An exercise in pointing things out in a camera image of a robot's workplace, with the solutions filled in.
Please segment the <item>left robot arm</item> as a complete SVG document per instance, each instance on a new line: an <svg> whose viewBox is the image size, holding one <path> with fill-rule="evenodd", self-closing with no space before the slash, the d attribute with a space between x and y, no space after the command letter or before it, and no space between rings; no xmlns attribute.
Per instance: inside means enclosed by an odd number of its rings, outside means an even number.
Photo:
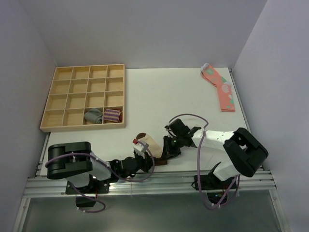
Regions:
<svg viewBox="0 0 309 232"><path fill-rule="evenodd" d="M89 193L94 181L133 180L138 171L152 174L155 157L145 142L134 140L134 156L123 160L103 161L92 151L89 142L56 144L48 148L47 178L51 180L66 179L83 193Z"/></svg>

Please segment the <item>cream and brown sock pair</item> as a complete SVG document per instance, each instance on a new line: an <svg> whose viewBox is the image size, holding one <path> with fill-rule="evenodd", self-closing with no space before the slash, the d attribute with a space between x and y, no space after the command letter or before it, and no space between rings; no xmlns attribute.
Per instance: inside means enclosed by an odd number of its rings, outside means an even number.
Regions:
<svg viewBox="0 0 309 232"><path fill-rule="evenodd" d="M148 148L155 158L156 166L167 165L168 161L162 158L163 148L148 134L142 132L136 136L138 141L143 141L148 144Z"/></svg>

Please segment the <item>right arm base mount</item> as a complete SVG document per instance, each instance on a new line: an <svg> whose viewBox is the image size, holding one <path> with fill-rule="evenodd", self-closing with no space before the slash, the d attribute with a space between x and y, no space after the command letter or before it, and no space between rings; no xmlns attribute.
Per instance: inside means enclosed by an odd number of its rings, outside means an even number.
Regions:
<svg viewBox="0 0 309 232"><path fill-rule="evenodd" d="M226 192L227 188L232 184L234 177L231 177L223 182L222 181L211 182L209 180L208 175L203 174L200 176L200 180L201 180L201 190L218 190L218 192L211 192L207 194L209 201L212 204L217 204L221 199L221 197ZM221 205L227 204L237 196L239 190L239 183L240 183L240 176L238 175L236 176L236 179L230 188L231 190L233 189L235 190L233 195L229 197L227 194L221 201Z"/></svg>

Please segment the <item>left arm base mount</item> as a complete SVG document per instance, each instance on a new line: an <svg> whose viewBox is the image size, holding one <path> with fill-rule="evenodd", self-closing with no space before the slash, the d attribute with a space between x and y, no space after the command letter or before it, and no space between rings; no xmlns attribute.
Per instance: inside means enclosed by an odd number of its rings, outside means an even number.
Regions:
<svg viewBox="0 0 309 232"><path fill-rule="evenodd" d="M105 181L90 179L88 186L78 188L68 181L65 194L75 195L77 210L83 213L99 213L105 210L106 204L98 199L98 195L107 194L109 186Z"/></svg>

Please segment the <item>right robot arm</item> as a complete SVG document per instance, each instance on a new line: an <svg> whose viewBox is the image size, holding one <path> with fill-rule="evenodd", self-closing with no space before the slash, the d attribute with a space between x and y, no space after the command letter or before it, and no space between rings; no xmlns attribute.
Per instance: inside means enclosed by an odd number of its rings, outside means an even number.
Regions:
<svg viewBox="0 0 309 232"><path fill-rule="evenodd" d="M189 128L179 118L165 126L169 135L163 138L161 158L168 160L181 154L181 148L202 147L224 151L229 159L218 162L207 175L196 175L195 189L213 190L231 186L237 175L253 177L268 157L266 148L245 128L236 131L213 131Z"/></svg>

